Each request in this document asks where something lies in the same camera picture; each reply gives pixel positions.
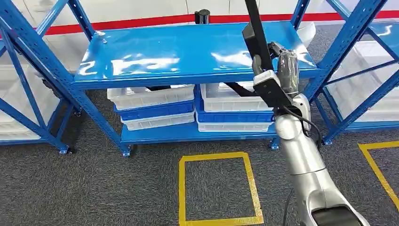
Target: stacked bins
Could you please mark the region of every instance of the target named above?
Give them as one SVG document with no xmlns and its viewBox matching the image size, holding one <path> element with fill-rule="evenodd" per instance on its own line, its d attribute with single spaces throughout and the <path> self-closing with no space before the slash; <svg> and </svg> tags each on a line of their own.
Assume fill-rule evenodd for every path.
<svg viewBox="0 0 399 226">
<path fill-rule="evenodd" d="M 32 67 L 23 65 L 22 68 L 40 109 L 43 120 L 45 124 L 48 125 L 60 99 L 54 95 L 51 89 L 47 88 L 43 84 L 39 77 L 35 76 L 36 71 Z M 13 106 L 31 121 L 39 124 L 14 66 L 2 65 L 0 67 L 0 74 L 0 98 Z M 40 136 L 0 110 L 0 140 L 36 139 L 40 139 Z"/>
<path fill-rule="evenodd" d="M 194 121 L 194 85 L 150 91 L 146 87 L 108 89 L 114 111 L 128 130 L 171 126 Z"/>
<path fill-rule="evenodd" d="M 376 41 L 359 41 L 348 53 L 331 80 L 380 65 L 393 58 Z M 327 86 L 338 110 L 346 118 L 399 69 L 398 64 L 379 68 Z M 399 121 L 399 89 L 391 90 L 356 121 Z"/>
<path fill-rule="evenodd" d="M 253 91 L 253 82 L 239 82 Z M 196 87 L 196 114 L 200 132 L 267 132 L 272 108 L 260 97 L 240 97 L 224 83 Z"/>
</svg>

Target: shelf caster wheel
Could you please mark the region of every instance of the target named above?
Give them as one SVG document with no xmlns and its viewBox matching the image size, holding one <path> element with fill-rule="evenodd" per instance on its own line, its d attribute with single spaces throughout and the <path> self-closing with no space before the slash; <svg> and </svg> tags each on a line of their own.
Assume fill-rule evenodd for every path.
<svg viewBox="0 0 399 226">
<path fill-rule="evenodd" d="M 75 115 L 76 117 L 81 117 L 82 116 L 82 112 L 73 112 L 73 115 Z"/>
<path fill-rule="evenodd" d="M 70 154 L 73 154 L 75 152 L 76 152 L 75 148 L 69 147 L 68 150 L 61 150 L 60 154 L 70 155 Z"/>
<path fill-rule="evenodd" d="M 276 151 L 276 150 L 278 150 L 280 148 L 279 144 L 280 144 L 280 139 L 279 138 L 273 138 L 273 140 L 271 140 L 270 143 L 269 143 L 269 147 L 272 150 Z"/>
<path fill-rule="evenodd" d="M 270 144 L 269 146 L 274 151 L 276 151 L 276 150 L 278 150 L 280 148 L 279 145 L 274 145 L 274 144 Z"/>
<path fill-rule="evenodd" d="M 122 152 L 122 157 L 123 157 L 123 158 L 128 158 L 128 157 L 130 157 L 130 152 Z"/>
<path fill-rule="evenodd" d="M 81 117 L 82 116 L 82 108 L 80 108 L 79 110 L 76 110 L 74 108 L 73 109 L 73 115 L 75 115 L 76 117 Z"/>
</svg>

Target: black cable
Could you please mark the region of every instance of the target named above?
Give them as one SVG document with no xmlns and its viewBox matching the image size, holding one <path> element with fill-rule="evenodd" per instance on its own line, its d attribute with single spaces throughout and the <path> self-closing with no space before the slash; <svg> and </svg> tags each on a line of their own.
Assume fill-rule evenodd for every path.
<svg viewBox="0 0 399 226">
<path fill-rule="evenodd" d="M 158 91 L 163 89 L 170 89 L 170 86 L 147 86 L 147 89 L 149 89 L 150 91 Z"/>
<path fill-rule="evenodd" d="M 304 117 L 302 117 L 302 116 L 299 116 L 299 115 L 295 114 L 294 112 L 290 111 L 286 106 L 282 106 L 282 108 L 283 108 L 288 114 L 290 114 L 290 115 L 292 115 L 292 116 L 298 118 L 298 119 L 301 120 L 301 121 L 307 122 L 308 124 L 312 125 L 312 126 L 316 129 L 316 131 L 317 131 L 317 136 L 318 136 L 318 140 L 317 140 L 317 142 L 316 142 L 316 143 L 317 143 L 317 149 L 320 151 L 320 149 L 321 149 L 321 141 L 322 141 L 323 138 L 322 138 L 322 136 L 321 136 L 320 129 L 316 126 L 316 124 L 314 124 L 313 122 L 307 120 L 306 118 L 304 118 Z"/>
<path fill-rule="evenodd" d="M 283 226 L 286 225 L 286 218 L 287 218 L 287 210 L 288 210 L 288 204 L 289 200 L 291 199 L 292 193 L 294 192 L 294 189 L 292 188 L 291 191 L 288 194 L 287 201 L 286 201 L 286 206 L 284 208 L 284 216 L 283 216 Z"/>
</svg>

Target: yellow floor marking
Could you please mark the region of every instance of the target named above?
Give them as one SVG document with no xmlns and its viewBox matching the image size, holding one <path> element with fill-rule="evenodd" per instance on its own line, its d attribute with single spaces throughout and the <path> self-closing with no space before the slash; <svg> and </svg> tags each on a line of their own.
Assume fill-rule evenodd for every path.
<svg viewBox="0 0 399 226">
<path fill-rule="evenodd" d="M 380 168 L 378 168 L 377 164 L 375 163 L 374 159 L 371 157 L 369 150 L 370 149 L 380 149 L 380 148 L 389 148 L 389 147 L 399 147 L 399 141 L 392 141 L 392 142 L 381 142 L 381 143 L 372 143 L 372 144 L 358 144 L 359 148 L 361 149 L 364 157 L 367 159 L 368 164 L 370 164 L 371 169 L 373 169 L 375 175 L 380 180 L 381 184 L 383 185 L 384 189 L 392 199 L 393 203 L 395 204 L 396 208 L 399 211 L 399 199 L 391 186 L 388 184 L 388 181 L 385 179 L 383 173 L 381 172 Z"/>
<path fill-rule="evenodd" d="M 186 197 L 185 197 L 185 163 L 187 161 L 217 160 L 243 158 L 245 171 L 247 173 L 249 190 L 251 191 L 252 201 L 254 203 L 255 216 L 247 218 L 229 218 L 229 219 L 211 219 L 211 220 L 186 220 Z M 183 156 L 179 161 L 179 225 L 180 226 L 239 226 L 262 224 L 263 214 L 261 204 L 259 202 L 258 192 L 254 174 L 252 173 L 251 162 L 249 156 L 244 152 L 233 153 L 217 153 L 217 154 L 200 154 Z"/>
</svg>

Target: blue shelf board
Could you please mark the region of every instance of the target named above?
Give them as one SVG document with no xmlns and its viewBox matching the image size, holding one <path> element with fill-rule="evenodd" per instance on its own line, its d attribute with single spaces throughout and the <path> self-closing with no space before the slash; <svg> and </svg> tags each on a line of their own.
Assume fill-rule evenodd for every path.
<svg viewBox="0 0 399 226">
<path fill-rule="evenodd" d="M 247 23 L 194 24 L 97 31 L 74 87 L 117 87 L 251 81 L 252 59 L 241 31 Z M 289 21 L 263 23 L 269 42 L 298 55 L 301 78 L 318 69 Z M 277 59 L 273 61 L 277 68 Z"/>
<path fill-rule="evenodd" d="M 199 132 L 196 122 L 151 129 L 128 130 L 123 125 L 121 142 L 154 144 L 184 141 L 243 140 L 277 137 L 274 125 L 267 132 Z"/>
<path fill-rule="evenodd" d="M 372 23 L 367 31 L 395 60 L 399 61 L 399 22 Z"/>
</svg>

